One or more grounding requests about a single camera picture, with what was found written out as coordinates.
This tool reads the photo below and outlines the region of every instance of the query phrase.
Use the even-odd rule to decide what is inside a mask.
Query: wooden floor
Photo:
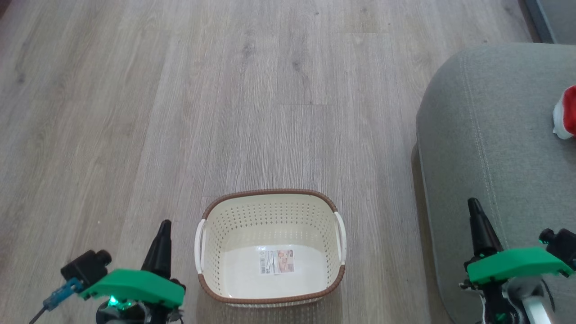
[[[87,249],[139,268],[165,218],[186,324],[448,322],[415,115],[458,50],[529,41],[517,0],[12,1],[0,18],[2,323],[27,323]],[[277,310],[211,300],[192,253],[203,209],[276,187],[341,210],[340,288]],[[39,323],[91,323],[98,304],[72,298]]]

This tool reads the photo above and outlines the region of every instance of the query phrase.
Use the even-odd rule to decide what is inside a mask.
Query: red and white cloth
[[[576,85],[564,91],[562,98],[554,107],[554,134],[567,140],[576,135]]]

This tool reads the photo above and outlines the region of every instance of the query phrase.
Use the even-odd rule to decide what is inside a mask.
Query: basket handle
[[[200,224],[196,228],[196,237],[194,238],[194,264],[196,265],[196,272],[198,274],[202,273],[202,256],[200,250],[200,242],[202,241],[202,232],[204,230],[204,222],[206,220],[200,220]]]
[[[346,228],[344,227],[344,221],[342,220],[342,216],[338,212],[334,212],[336,215],[336,219],[338,220],[338,229],[340,230],[340,262],[342,264],[346,263]]]

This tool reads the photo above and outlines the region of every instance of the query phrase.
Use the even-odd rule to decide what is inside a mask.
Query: basket
[[[342,281],[346,230],[334,203],[312,190],[257,190],[218,198],[196,230],[202,288],[239,307],[315,302]]]

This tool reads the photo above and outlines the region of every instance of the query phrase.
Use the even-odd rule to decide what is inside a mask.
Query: gray ottoman
[[[544,228],[576,232],[576,140],[552,133],[552,109],[576,84],[576,46],[509,44],[450,58],[417,117],[436,274],[460,324],[480,320],[460,291],[472,256],[466,200],[482,202],[505,248],[538,245]],[[576,318],[576,278],[549,277],[559,323]]]

